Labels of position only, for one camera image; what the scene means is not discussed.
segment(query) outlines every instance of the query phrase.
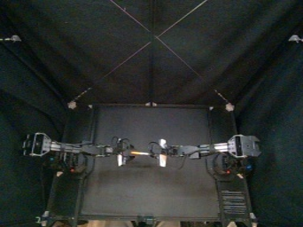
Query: wire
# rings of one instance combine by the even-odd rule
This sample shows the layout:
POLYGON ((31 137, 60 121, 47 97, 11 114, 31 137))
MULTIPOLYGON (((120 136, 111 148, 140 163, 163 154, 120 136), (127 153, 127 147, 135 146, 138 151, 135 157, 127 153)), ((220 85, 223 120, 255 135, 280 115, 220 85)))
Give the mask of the wire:
POLYGON ((207 2, 208 0, 204 0, 202 3, 199 3, 195 7, 194 7, 194 9, 190 11, 190 12, 187 12, 186 13, 186 15, 180 18, 180 19, 178 19, 176 20, 176 22, 158 35, 159 37, 162 36, 162 35, 164 35, 164 33, 168 31, 168 30, 171 30, 171 28, 187 17, 187 16, 190 16, 190 14, 192 14, 195 11, 196 11, 196 9, 200 7, 200 6, 203 6, 203 4, 207 2))
POLYGON ((155 154, 152 145, 158 145, 160 147, 160 150, 162 150, 162 146, 159 145, 158 142, 154 142, 154 141, 148 143, 148 150, 150 150, 151 154, 155 154))
POLYGON ((110 145, 114 147, 116 146, 119 143, 119 138, 118 137, 112 137, 111 141, 110 141, 110 145))

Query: black surface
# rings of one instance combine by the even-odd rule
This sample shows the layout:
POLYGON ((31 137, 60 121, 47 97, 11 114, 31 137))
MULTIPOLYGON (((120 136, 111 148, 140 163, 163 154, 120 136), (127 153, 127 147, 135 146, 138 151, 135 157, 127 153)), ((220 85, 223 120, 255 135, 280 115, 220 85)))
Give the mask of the black surface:
MULTIPOLYGON (((112 136, 127 137, 144 152, 147 144, 159 138, 171 145, 210 141, 207 109, 100 107, 98 118, 96 142, 110 141, 112 136)), ((215 182, 204 159, 186 160, 178 169, 182 165, 183 158, 170 158, 167 168, 147 156, 136 156, 124 167, 118 167, 116 157, 98 159, 82 214, 218 218, 215 182)))
POLYGON ((96 160, 84 193, 83 215, 216 218, 218 196, 204 160, 168 160, 168 167, 140 156, 124 167, 116 158, 96 160))
POLYGON ((302 66, 302 46, 286 44, 239 106, 240 133, 262 140, 250 189, 264 226, 303 224, 303 176, 298 172, 303 160, 302 66))
POLYGON ((1 14, 67 101, 94 87, 79 102, 147 103, 152 92, 156 103, 214 105, 224 103, 214 89, 231 100, 248 90, 302 22, 302 1, 210 0, 184 17, 202 2, 156 1, 152 10, 151 1, 3 1, 1 14), (150 42, 147 30, 196 73, 154 38, 108 75, 150 42))
POLYGON ((144 152, 148 143, 162 138, 168 145, 208 144, 207 109, 100 107, 98 111, 95 143, 128 138, 144 152))
MULTIPOLYGON (((150 3, 118 3, 150 24, 150 3)), ((158 1, 155 31, 160 33, 199 3, 158 1)), ((5 189, 0 207, 4 220, 11 221, 37 215, 43 206, 35 200, 40 193, 36 163, 16 159, 25 133, 46 131, 59 140, 66 122, 62 103, 67 106, 91 85, 96 87, 83 103, 146 103, 151 61, 146 49, 95 85, 150 39, 110 1, 3 1, 0 7, 1 37, 23 39, 1 43, 5 189)), ((240 104, 242 133, 256 134, 270 151, 259 158, 251 186, 256 214, 267 226, 302 224, 302 43, 287 42, 291 35, 303 35, 302 12, 296 0, 208 1, 163 36, 202 78, 156 43, 155 101, 223 104, 214 93, 218 89, 240 104)))

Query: metal rod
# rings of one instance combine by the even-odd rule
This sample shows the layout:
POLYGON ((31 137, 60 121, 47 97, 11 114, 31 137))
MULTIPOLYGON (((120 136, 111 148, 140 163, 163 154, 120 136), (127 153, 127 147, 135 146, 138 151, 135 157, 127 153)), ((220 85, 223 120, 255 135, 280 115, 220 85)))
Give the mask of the metal rod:
POLYGON ((150 29, 146 27, 146 26, 143 26, 143 24, 135 19, 135 17, 127 12, 127 9, 123 9, 118 4, 116 4, 116 2, 115 1, 112 1, 112 0, 110 0, 118 7, 119 7, 119 9, 135 20, 135 22, 148 31, 148 32, 151 32, 150 31, 150 29))
POLYGON ((150 41, 151 41, 151 51, 150 51, 150 102, 154 101, 154 53, 155 53, 155 0, 151 0, 151 9, 150 9, 150 17, 151 17, 151 34, 150 34, 150 41))
MULTIPOLYGON (((146 43, 128 57, 127 57, 127 59, 124 59, 119 64, 118 64, 118 66, 114 68, 114 69, 111 69, 111 71, 106 74, 106 75, 103 75, 102 76, 102 78, 99 79, 99 80, 96 80, 94 83, 94 86, 96 85, 96 83, 99 83, 99 82, 102 82, 103 81, 103 79, 106 78, 106 77, 108 77, 124 64, 126 64, 126 62, 130 60, 130 59, 132 59, 138 54, 139 54, 139 52, 142 52, 142 50, 148 46, 151 44, 151 42, 148 42, 148 43, 146 43)), ((94 86, 91 86, 90 88, 87 88, 72 100, 71 100, 71 102, 75 102, 76 100, 79 100, 84 95, 86 95, 86 93, 88 93, 88 91, 90 90, 92 90, 92 87, 94 86)))
POLYGON ((187 18, 195 11, 196 11, 196 9, 199 8, 199 7, 202 7, 203 5, 204 5, 204 3, 207 2, 208 0, 204 0, 202 3, 199 3, 198 5, 196 5, 196 7, 194 7, 194 9, 190 11, 190 12, 187 12, 187 14, 179 19, 179 20, 176 20, 176 22, 158 35, 159 37, 162 36, 162 35, 164 35, 166 33, 167 33, 167 31, 168 30, 171 30, 172 29, 172 27, 184 19, 184 18, 187 18))
POLYGON ((166 42, 159 38, 159 36, 155 36, 155 38, 160 41, 160 43, 164 45, 164 47, 171 51, 171 53, 176 56, 176 58, 187 65, 187 67, 194 71, 194 73, 199 75, 199 73, 194 70, 194 68, 187 64, 187 62, 183 60, 183 58, 176 54, 176 52, 170 48, 170 46, 166 44, 166 42))

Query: black backdrop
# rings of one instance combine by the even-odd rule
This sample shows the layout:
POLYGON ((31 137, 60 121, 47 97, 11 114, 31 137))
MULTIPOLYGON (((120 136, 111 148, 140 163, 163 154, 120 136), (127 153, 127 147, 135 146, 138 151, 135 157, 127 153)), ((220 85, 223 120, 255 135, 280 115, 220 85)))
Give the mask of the black backdrop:
MULTIPOLYGON (((116 3, 158 35, 202 2, 116 3)), ((287 42, 303 35, 302 12, 295 0, 210 0, 162 38, 196 73, 154 42, 103 78, 150 41, 111 1, 3 1, 0 35, 23 42, 0 43, 0 222, 42 214, 40 161, 20 156, 20 143, 36 131, 60 139, 67 103, 92 86, 84 104, 223 105, 218 89, 236 104, 240 132, 262 139, 250 179, 260 223, 302 226, 303 45, 287 42)))

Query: small light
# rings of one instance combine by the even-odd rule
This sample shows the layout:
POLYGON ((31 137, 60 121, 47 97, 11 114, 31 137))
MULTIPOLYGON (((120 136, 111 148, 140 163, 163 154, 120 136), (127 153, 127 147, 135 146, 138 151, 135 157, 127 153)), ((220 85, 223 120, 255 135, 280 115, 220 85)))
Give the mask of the small light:
POLYGON ((150 153, 142 153, 139 151, 132 151, 131 154, 135 154, 135 155, 151 155, 150 153))

